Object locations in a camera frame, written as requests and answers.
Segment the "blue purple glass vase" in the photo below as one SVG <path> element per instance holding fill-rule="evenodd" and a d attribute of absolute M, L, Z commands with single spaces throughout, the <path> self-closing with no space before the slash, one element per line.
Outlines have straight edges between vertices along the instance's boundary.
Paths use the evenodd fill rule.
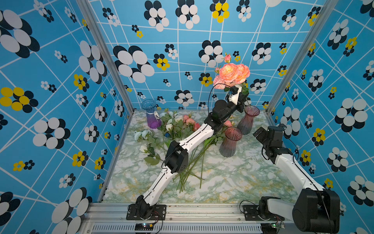
<path fill-rule="evenodd" d="M 156 111 L 156 102 L 148 99 L 142 102 L 141 108 L 146 111 L 147 124 L 151 129 L 161 126 L 161 119 Z"/>

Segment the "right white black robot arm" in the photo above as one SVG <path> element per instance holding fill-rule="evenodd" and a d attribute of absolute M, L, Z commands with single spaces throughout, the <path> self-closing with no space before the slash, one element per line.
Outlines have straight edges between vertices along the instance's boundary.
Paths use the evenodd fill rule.
<path fill-rule="evenodd" d="M 283 146 L 285 126 L 260 127 L 253 136 L 263 146 L 266 158 L 283 171 L 298 193 L 295 204 L 276 197 L 262 197 L 258 213 L 262 219 L 281 216 L 292 220 L 302 232 L 337 234 L 340 230 L 340 197 L 312 179 Z"/>

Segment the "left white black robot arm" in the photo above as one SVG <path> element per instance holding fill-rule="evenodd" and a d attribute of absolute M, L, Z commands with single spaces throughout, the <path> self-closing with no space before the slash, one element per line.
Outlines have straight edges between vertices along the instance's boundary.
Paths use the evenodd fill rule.
<path fill-rule="evenodd" d="M 243 112 L 247 97 L 248 94 L 237 93 L 228 95 L 225 100 L 216 101 L 213 110 L 194 133 L 179 142 L 174 140 L 170 143 L 162 171 L 150 188 L 135 202 L 140 218 L 147 219 L 152 215 L 153 207 L 164 189 L 175 176 L 187 168 L 190 153 L 202 142 L 217 134 L 235 111 Z"/>

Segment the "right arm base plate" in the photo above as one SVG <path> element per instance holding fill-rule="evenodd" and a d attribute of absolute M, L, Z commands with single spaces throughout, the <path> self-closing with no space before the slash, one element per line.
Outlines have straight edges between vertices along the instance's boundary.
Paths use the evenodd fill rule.
<path fill-rule="evenodd" d="M 265 212 L 258 205 L 243 205 L 242 210 L 246 221 L 285 221 L 285 218 Z"/>

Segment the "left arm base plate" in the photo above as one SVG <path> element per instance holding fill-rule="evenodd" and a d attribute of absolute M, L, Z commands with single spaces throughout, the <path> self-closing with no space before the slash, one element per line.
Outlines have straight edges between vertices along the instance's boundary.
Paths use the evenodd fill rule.
<path fill-rule="evenodd" d="M 128 206 L 126 220 L 165 220 L 166 211 L 166 205 L 138 208 L 136 204 L 131 204 Z"/>

